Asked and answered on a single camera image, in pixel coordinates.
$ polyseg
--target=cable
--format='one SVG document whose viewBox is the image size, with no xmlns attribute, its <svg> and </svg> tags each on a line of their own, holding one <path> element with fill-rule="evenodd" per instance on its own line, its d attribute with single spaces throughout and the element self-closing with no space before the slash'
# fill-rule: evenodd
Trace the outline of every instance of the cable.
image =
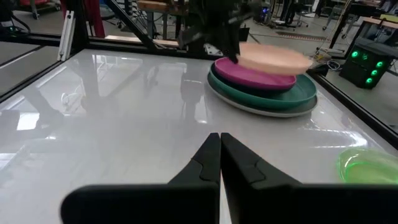
<svg viewBox="0 0 398 224">
<path fill-rule="evenodd" d="M 329 60 L 326 62 L 326 64 L 328 65 L 331 71 L 337 71 L 340 68 L 340 64 L 334 60 Z"/>
<path fill-rule="evenodd" d="M 108 23 L 110 23 L 110 24 L 112 24 L 112 25 L 114 25 L 114 26 L 116 26 L 116 24 L 115 23 L 113 23 L 113 22 L 111 22 L 111 21 L 108 21 L 108 20 L 104 20 L 105 22 L 108 22 Z"/>
<path fill-rule="evenodd" d="M 158 21 L 159 19 L 161 19 L 162 17 L 164 16 L 164 13 L 161 15 L 161 16 L 159 16 L 159 18 L 157 18 L 157 19 L 155 19 L 155 20 L 150 20 L 150 19 L 148 19 L 147 17 L 145 18 L 145 19 L 147 19 L 147 21 L 149 21 L 149 22 L 156 22 L 156 21 Z"/>
<path fill-rule="evenodd" d="M 137 19 L 137 21 L 141 24 L 141 26 L 142 26 L 143 28 L 145 28 L 145 30 L 147 30 L 146 23 L 145 23 L 145 21 L 142 20 L 142 17 L 141 17 L 139 14 L 138 14 L 138 16 L 136 17 L 136 19 Z"/>
<path fill-rule="evenodd" d="M 11 22 L 12 22 L 12 26 L 15 27 L 18 31 L 26 31 L 25 34 L 17 34 L 15 35 L 15 33 L 12 33 L 12 36 L 24 36 L 24 35 L 29 35 L 30 34 L 30 27 L 22 20 L 18 19 L 14 13 L 12 12 L 11 9 L 9 9 L 8 5 L 4 2 L 4 1 L 0 1 L 0 3 L 2 4 L 2 7 L 5 8 L 6 10 L 9 11 L 10 16 L 11 16 Z M 18 26 L 15 26 L 13 19 L 17 22 L 19 22 L 22 26 L 24 26 L 26 28 L 26 30 L 24 30 L 23 28 L 20 28 Z"/>
<path fill-rule="evenodd" d="M 344 41 L 346 42 L 346 45 L 349 46 L 349 43 L 348 43 L 348 41 L 347 41 L 347 37 L 344 38 Z"/>
</svg>

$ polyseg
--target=glossy tabletop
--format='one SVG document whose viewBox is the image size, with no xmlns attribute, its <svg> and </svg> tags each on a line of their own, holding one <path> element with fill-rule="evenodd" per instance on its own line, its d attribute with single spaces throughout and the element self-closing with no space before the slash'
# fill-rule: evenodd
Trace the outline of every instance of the glossy tabletop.
<svg viewBox="0 0 398 224">
<path fill-rule="evenodd" d="M 60 223 L 60 202 L 83 185 L 167 183 L 211 132 L 301 182 L 340 182 L 350 147 L 397 155 L 320 86 L 308 116 L 237 110 L 208 88 L 211 63 L 84 50 L 1 103 L 0 223 Z M 223 194 L 220 223 L 226 210 Z"/>
</svg>

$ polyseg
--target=magenta plate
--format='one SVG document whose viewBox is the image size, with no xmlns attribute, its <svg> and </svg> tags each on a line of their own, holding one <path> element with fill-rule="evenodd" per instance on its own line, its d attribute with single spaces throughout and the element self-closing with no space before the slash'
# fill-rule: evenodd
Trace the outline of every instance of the magenta plate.
<svg viewBox="0 0 398 224">
<path fill-rule="evenodd" d="M 216 71 L 225 79 L 261 90 L 288 90 L 296 83 L 296 76 L 271 75 L 234 64 L 228 58 L 216 60 Z"/>
</svg>

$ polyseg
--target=green plastic dish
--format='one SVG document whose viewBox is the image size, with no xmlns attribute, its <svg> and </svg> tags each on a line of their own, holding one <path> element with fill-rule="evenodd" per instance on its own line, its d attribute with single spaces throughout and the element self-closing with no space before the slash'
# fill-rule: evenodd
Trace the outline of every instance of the green plastic dish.
<svg viewBox="0 0 398 224">
<path fill-rule="evenodd" d="M 289 91 L 281 94 L 267 95 L 260 97 L 232 88 L 231 86 L 219 80 L 210 70 L 210 77 L 215 81 L 216 85 L 221 88 L 230 97 L 247 103 L 248 105 L 260 108 L 285 110 L 300 106 L 313 99 L 317 94 L 317 88 L 313 82 L 305 75 L 297 75 L 296 84 Z"/>
<path fill-rule="evenodd" d="M 351 184 L 398 184 L 398 158 L 373 150 L 348 149 L 337 162 L 340 178 Z"/>
</svg>

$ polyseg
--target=white table surface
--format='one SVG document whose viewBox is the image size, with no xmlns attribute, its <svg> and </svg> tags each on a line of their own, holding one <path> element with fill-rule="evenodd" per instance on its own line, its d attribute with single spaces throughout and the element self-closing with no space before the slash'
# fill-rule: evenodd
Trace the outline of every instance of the white table surface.
<svg viewBox="0 0 398 224">
<path fill-rule="evenodd" d="M 88 184 L 167 183 L 211 132 L 306 183 L 340 182 L 336 160 L 351 147 L 397 155 L 319 85 L 312 114 L 266 118 L 219 100 L 210 65 L 84 50 L 1 103 L 16 111 L 0 126 L 0 223 L 60 223 L 64 196 Z M 230 222 L 224 192 L 220 217 Z"/>
</svg>

